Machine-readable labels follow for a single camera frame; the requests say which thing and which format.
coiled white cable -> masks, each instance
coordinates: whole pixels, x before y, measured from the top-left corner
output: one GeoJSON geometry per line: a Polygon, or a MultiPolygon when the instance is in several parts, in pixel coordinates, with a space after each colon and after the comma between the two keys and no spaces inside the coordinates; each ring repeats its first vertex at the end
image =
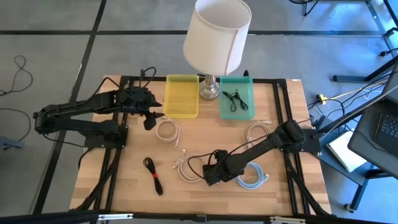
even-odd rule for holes
{"type": "MultiPolygon", "coordinates": [[[[183,171],[183,164],[185,161],[187,161],[191,156],[186,156],[185,155],[185,149],[181,151],[180,158],[178,159],[177,162],[174,163],[172,166],[173,169],[177,168],[177,172],[180,175],[181,179],[183,179],[185,182],[193,184],[198,181],[201,181],[201,178],[191,178],[187,174],[184,173],[183,171]]],[[[197,158],[199,161],[204,164],[203,160],[201,158],[197,158]]]]}
{"type": "MultiPolygon", "coordinates": [[[[247,140],[248,142],[249,142],[249,141],[252,141],[252,139],[251,139],[251,131],[253,130],[254,127],[260,127],[260,128],[262,128],[262,129],[266,132],[266,134],[270,134],[270,133],[272,132],[272,130],[271,130],[270,127],[268,127],[267,124],[272,124],[272,122],[271,122],[271,121],[257,121],[257,122],[255,122],[255,123],[249,124],[249,126],[246,127],[246,129],[244,130],[244,136],[246,137],[246,140],[247,140]]],[[[248,149],[251,148],[251,147],[252,147],[252,143],[249,143],[249,144],[248,144],[248,149]]],[[[264,174],[264,171],[262,171],[261,166],[260,166],[259,164],[256,164],[256,163],[254,163],[254,162],[249,162],[249,163],[248,163],[248,166],[251,166],[251,167],[256,171],[256,174],[257,174],[257,176],[258,176],[257,181],[255,181],[255,183],[248,184],[248,183],[245,183],[245,182],[240,178],[240,176],[238,176],[238,177],[236,178],[236,180],[237,180],[238,183],[239,183],[243,188],[245,188],[245,189],[249,189],[249,190],[257,189],[257,188],[261,187],[262,184],[263,184],[265,181],[268,180],[269,175],[268,175],[268,174],[264,174]]]]}
{"type": "MultiPolygon", "coordinates": [[[[246,141],[252,141],[251,131],[253,130],[254,127],[260,127],[266,132],[266,134],[270,134],[272,132],[272,130],[270,127],[268,127],[267,124],[272,124],[272,122],[271,121],[257,121],[257,122],[249,124],[249,126],[247,126],[246,129],[244,130],[244,136],[246,137],[246,141]]],[[[249,143],[248,149],[251,147],[253,147],[253,144],[249,143]]]]}
{"type": "Polygon", "coordinates": [[[178,142],[179,142],[179,140],[180,140],[180,126],[177,124],[177,122],[176,122],[175,120],[170,119],[170,118],[168,118],[168,117],[164,117],[164,119],[161,120],[161,121],[159,121],[159,123],[157,124],[157,126],[156,126],[156,128],[155,128],[155,133],[156,133],[157,138],[159,138],[159,140],[161,140],[162,142],[168,143],[168,142],[172,142],[172,141],[175,140],[175,146],[174,146],[174,147],[177,148],[178,142]],[[160,136],[160,134],[159,134],[159,127],[160,127],[162,124],[164,124],[164,123],[171,123],[171,124],[174,126],[175,132],[174,132],[173,135],[171,135],[171,136],[168,137],[168,138],[163,138],[163,137],[160,136]]]}

chair wheel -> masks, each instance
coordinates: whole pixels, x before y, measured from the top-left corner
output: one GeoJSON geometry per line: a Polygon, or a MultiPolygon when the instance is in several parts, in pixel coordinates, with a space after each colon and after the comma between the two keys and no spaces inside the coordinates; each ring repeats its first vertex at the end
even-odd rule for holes
{"type": "Polygon", "coordinates": [[[347,212],[354,213],[354,210],[351,209],[350,206],[351,206],[351,204],[345,204],[344,208],[347,210],[347,212]]]}

black cable with red tie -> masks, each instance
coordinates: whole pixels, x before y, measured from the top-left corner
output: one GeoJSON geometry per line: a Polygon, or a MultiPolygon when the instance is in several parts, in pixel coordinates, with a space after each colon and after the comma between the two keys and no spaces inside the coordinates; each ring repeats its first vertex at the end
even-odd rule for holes
{"type": "Polygon", "coordinates": [[[149,169],[149,172],[151,172],[152,176],[154,177],[155,189],[156,189],[157,194],[162,195],[163,188],[159,182],[159,179],[157,178],[154,161],[150,157],[147,157],[144,159],[143,163],[144,163],[144,166],[149,169]]]}

light blue cable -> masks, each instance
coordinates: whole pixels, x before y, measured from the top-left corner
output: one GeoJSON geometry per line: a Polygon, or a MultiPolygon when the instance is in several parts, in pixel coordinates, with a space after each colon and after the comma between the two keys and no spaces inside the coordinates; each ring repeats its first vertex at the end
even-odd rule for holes
{"type": "Polygon", "coordinates": [[[269,175],[268,174],[264,175],[264,172],[262,171],[261,166],[259,164],[256,164],[254,162],[249,162],[248,166],[251,166],[256,171],[256,174],[258,176],[257,181],[255,183],[252,183],[252,184],[247,184],[241,179],[240,176],[238,176],[236,178],[236,180],[245,189],[248,189],[248,190],[257,189],[257,188],[261,187],[261,185],[265,181],[268,180],[269,175]]]}

laptop keyboard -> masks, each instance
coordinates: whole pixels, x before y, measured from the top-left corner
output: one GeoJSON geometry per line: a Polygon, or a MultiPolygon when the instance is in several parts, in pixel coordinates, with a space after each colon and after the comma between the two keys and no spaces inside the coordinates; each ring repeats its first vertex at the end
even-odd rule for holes
{"type": "Polygon", "coordinates": [[[381,132],[398,139],[398,118],[388,114],[383,114],[381,119],[381,132]]]}

